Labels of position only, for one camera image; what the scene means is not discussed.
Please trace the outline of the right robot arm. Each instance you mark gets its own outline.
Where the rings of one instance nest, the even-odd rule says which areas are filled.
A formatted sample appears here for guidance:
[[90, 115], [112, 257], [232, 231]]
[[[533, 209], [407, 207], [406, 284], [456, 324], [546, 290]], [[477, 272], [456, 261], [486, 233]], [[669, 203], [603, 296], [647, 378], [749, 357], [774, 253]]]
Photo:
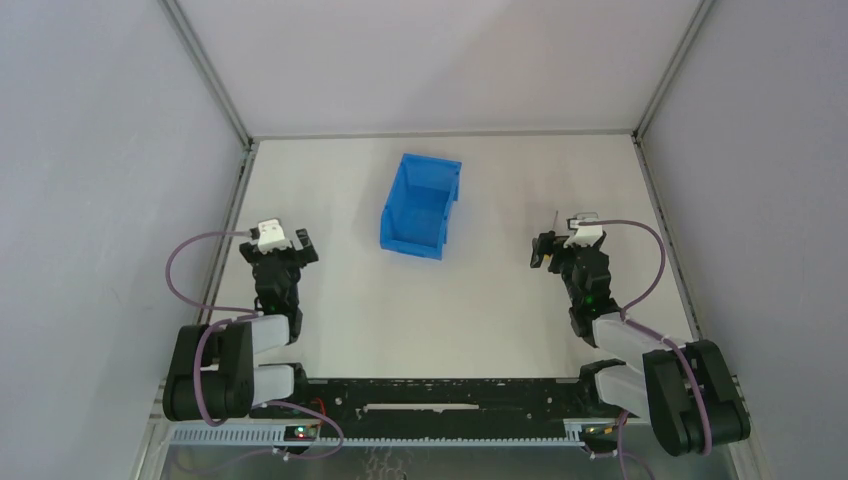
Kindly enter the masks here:
[[582, 367], [590, 397], [648, 421], [674, 457], [748, 439], [751, 419], [720, 348], [681, 342], [630, 317], [612, 295], [605, 238], [602, 224], [591, 221], [569, 235], [542, 232], [531, 243], [531, 267], [546, 265], [564, 283], [575, 335], [613, 356]]

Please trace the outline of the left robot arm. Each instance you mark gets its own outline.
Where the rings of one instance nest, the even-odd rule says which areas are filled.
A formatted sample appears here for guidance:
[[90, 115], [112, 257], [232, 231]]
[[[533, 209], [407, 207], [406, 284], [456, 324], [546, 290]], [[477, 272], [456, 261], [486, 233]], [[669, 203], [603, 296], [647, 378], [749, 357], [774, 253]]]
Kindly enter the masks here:
[[308, 231], [295, 231], [298, 247], [287, 240], [272, 242], [258, 227], [232, 235], [248, 239], [238, 251], [251, 267], [254, 304], [229, 307], [238, 316], [219, 326], [179, 330], [163, 395], [164, 415], [171, 421], [218, 426], [247, 416], [254, 404], [257, 344], [279, 339], [288, 345], [301, 333], [299, 282], [302, 270], [319, 260]]

